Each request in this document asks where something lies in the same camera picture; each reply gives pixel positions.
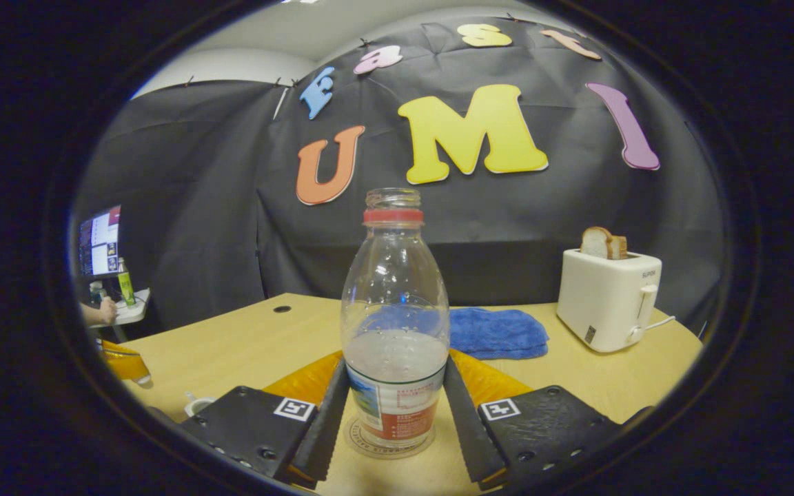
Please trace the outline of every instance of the plastic bottle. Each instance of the plastic bottle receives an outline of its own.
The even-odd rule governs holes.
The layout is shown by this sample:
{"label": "plastic bottle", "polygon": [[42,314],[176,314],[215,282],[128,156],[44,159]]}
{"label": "plastic bottle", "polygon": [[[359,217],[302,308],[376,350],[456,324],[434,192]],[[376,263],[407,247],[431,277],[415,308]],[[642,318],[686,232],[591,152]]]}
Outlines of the plastic bottle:
{"label": "plastic bottle", "polygon": [[106,289],[103,289],[103,283],[100,280],[91,282],[91,302],[92,304],[101,304],[103,297],[106,296]]}
{"label": "plastic bottle", "polygon": [[367,442],[412,448],[431,431],[449,354],[449,302],[423,242],[415,189],[366,195],[367,235],[341,305],[341,342]]}
{"label": "plastic bottle", "polygon": [[127,271],[127,266],[124,264],[124,257],[119,257],[119,286],[121,286],[122,289],[124,304],[129,307],[135,304],[133,286],[130,285],[130,273]]}

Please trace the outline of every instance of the blue letter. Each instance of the blue letter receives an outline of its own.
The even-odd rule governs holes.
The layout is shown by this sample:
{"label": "blue letter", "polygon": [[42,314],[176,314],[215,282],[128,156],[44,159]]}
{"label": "blue letter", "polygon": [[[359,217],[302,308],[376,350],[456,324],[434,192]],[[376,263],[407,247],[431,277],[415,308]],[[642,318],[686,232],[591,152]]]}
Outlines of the blue letter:
{"label": "blue letter", "polygon": [[313,119],[317,116],[318,112],[330,101],[330,98],[333,98],[332,93],[324,93],[324,91],[333,89],[333,79],[327,78],[327,76],[332,74],[334,70],[333,67],[327,67],[322,70],[317,78],[312,81],[312,84],[309,84],[305,91],[299,95],[299,100],[305,100],[308,108],[311,109],[308,119]]}

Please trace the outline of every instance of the water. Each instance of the water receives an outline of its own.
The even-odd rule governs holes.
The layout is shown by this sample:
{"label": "water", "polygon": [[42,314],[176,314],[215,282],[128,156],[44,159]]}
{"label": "water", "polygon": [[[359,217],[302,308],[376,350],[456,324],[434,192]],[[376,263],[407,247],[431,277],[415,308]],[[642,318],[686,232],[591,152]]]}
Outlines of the water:
{"label": "water", "polygon": [[344,352],[352,368],[383,382],[425,379],[443,367],[449,354],[437,338],[402,329],[363,333]]}

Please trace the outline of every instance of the bottle label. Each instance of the bottle label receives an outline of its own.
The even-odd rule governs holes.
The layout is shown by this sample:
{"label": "bottle label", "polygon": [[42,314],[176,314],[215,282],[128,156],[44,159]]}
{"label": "bottle label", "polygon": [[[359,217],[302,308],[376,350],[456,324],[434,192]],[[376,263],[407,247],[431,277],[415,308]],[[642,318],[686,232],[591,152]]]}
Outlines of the bottle label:
{"label": "bottle label", "polygon": [[434,424],[445,365],[414,382],[381,382],[347,367],[363,429],[384,440],[409,440]]}
{"label": "bottle label", "polygon": [[127,272],[119,274],[119,286],[122,289],[122,298],[126,304],[135,304],[133,299],[133,286],[130,285],[130,275]]}

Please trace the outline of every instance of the foam letter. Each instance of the foam letter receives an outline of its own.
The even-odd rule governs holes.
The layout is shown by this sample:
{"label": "foam letter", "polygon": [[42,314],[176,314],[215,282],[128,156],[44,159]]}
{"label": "foam letter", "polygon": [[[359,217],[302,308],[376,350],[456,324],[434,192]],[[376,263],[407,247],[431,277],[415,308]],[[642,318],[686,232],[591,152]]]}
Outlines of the foam letter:
{"label": "foam letter", "polygon": [[568,48],[568,50],[582,54],[587,59],[602,60],[602,57],[599,56],[599,54],[596,54],[595,52],[591,52],[590,50],[587,50],[586,48],[580,46],[576,39],[569,38],[566,35],[562,34],[561,32],[553,31],[552,29],[547,29],[545,31],[542,31],[541,34],[543,34],[545,37],[554,38],[554,40],[559,41],[564,47]]}
{"label": "foam letter", "polygon": [[333,79],[327,78],[327,76],[332,74],[334,70],[333,67],[321,70],[317,78],[312,81],[312,84],[309,84],[305,91],[299,95],[299,100],[305,100],[308,108],[311,109],[308,119],[313,119],[317,116],[318,112],[330,101],[330,98],[333,98],[332,93],[324,93],[324,91],[333,89]]}
{"label": "foam letter", "polygon": [[489,155],[483,163],[491,172],[545,169],[547,155],[535,148],[520,111],[519,97],[520,88],[514,85],[479,87],[470,100],[466,117],[435,96],[401,105],[397,113],[409,119],[412,132],[413,165],[406,173],[406,180],[419,185],[449,176],[449,166],[439,160],[437,143],[461,172],[471,174],[486,135]]}
{"label": "foam letter", "polygon": [[464,24],[458,26],[458,32],[464,35],[461,41],[472,47],[504,47],[513,43],[508,35],[494,25]]}
{"label": "foam letter", "polygon": [[339,159],[336,173],[326,183],[318,182],[320,152],[327,147],[327,141],[315,141],[299,150],[299,174],[296,176],[296,197],[306,205],[318,205],[338,198],[354,177],[354,163],[357,151],[357,138],[366,128],[356,125],[340,132],[334,138],[339,144]]}
{"label": "foam letter", "polygon": [[658,170],[661,167],[658,155],[651,151],[639,121],[633,115],[633,110],[630,110],[626,95],[607,85],[587,83],[586,86],[602,98],[617,123],[620,135],[624,139],[624,151],[621,155],[627,165],[634,169]]}
{"label": "foam letter", "polygon": [[401,59],[403,59],[403,56],[400,54],[400,47],[397,45],[389,45],[362,56],[360,63],[354,68],[354,73],[359,75],[373,72],[373,70],[379,67],[394,65],[400,62]]}

